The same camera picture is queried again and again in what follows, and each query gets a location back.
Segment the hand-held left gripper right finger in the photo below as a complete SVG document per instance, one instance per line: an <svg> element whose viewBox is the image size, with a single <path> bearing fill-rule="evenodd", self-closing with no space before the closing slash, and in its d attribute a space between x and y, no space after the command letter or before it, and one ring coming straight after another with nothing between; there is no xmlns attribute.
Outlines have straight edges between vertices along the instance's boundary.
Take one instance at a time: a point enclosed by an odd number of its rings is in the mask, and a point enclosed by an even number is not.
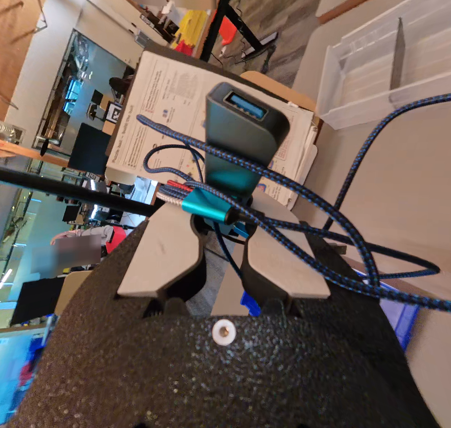
<svg viewBox="0 0 451 428"><path fill-rule="evenodd" d="M295 215L285 206L264 192L253 193L251 207L269 218L299 223ZM280 232L313 257L313 251L303 233L284 228ZM323 276L280 245L261 227L256 228L248 241L248 260L253 270L286 291L291 297L327 299L330 296L329 287Z"/></svg>

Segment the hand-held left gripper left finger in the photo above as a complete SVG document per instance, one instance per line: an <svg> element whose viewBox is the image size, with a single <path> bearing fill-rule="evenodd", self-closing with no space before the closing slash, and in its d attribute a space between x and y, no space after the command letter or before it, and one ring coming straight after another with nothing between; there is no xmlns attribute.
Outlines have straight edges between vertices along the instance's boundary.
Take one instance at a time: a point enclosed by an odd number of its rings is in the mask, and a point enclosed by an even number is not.
<svg viewBox="0 0 451 428"><path fill-rule="evenodd" d="M166 297L169 287L193 272L204 259L192 215L165 203L148 221L118 287L121 297Z"/></svg>

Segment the large blue plastic bin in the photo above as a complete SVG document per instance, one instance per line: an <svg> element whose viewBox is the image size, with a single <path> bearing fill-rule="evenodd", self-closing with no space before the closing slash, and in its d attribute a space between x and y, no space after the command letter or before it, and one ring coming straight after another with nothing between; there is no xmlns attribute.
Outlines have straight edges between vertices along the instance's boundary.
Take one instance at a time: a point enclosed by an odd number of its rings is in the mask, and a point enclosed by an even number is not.
<svg viewBox="0 0 451 428"><path fill-rule="evenodd" d="M345 295L344 289L335 284L330 288L323 278L305 280L300 294L292 296L254 272L245 280L240 305L251 316L282 317L285 328L288 317L297 316L363 347L364 352L382 350L385 341L392 347L395 339L398 350L406 351L419 312L414 304Z"/></svg>

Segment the slim grey USB hub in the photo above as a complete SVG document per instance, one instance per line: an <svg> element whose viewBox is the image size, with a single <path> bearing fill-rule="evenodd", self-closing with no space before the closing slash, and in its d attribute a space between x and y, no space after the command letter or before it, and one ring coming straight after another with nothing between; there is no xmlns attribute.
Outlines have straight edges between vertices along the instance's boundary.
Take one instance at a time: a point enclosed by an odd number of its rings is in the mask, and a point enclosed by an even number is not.
<svg viewBox="0 0 451 428"><path fill-rule="evenodd" d="M268 166L290 130L287 117L227 82L206 96L206 144ZM206 184L231 196L248 200L259 175L205 155Z"/></svg>

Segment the clear plastic bin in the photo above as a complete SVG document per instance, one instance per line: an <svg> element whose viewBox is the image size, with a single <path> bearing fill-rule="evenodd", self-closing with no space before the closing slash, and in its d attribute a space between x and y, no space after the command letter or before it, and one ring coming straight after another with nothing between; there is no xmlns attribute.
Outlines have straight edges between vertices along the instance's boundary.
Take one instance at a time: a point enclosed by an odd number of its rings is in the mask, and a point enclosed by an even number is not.
<svg viewBox="0 0 451 428"><path fill-rule="evenodd" d="M451 0L404 0L327 48L317 115L338 130L450 88Z"/></svg>

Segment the black pole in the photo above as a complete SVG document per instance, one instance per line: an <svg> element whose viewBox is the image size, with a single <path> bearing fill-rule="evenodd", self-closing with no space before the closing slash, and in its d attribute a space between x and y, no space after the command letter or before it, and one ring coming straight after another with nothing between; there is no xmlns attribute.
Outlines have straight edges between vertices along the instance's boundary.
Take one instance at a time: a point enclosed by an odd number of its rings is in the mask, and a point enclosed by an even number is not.
<svg viewBox="0 0 451 428"><path fill-rule="evenodd" d="M46 177L40 177L27 172L15 171L5 167L0 168L1 183L11 184L16 187L29 188L33 191L41 191L46 194L63 196L65 198L79 200L84 203L107 207L113 210L151 217L165 202L157 199L154 205L125 199L120 196L110 195L82 188L70 183L55 181Z"/></svg>

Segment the black desk frame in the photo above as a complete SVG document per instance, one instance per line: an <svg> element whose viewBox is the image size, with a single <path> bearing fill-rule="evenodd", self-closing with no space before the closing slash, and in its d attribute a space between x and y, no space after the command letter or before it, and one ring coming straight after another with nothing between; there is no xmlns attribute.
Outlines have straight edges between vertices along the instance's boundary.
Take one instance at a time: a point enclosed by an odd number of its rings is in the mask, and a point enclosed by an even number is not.
<svg viewBox="0 0 451 428"><path fill-rule="evenodd" d="M224 18L227 18L237 28L249 47L241 52L240 62L248 62L261 54L276 48L279 37L277 31L259 40L251 29L245 24L241 15L230 5L230 0L218 0L217 10L212 15L211 22L206 31L206 37L200 49L199 59L207 63L212 55L219 29Z"/></svg>

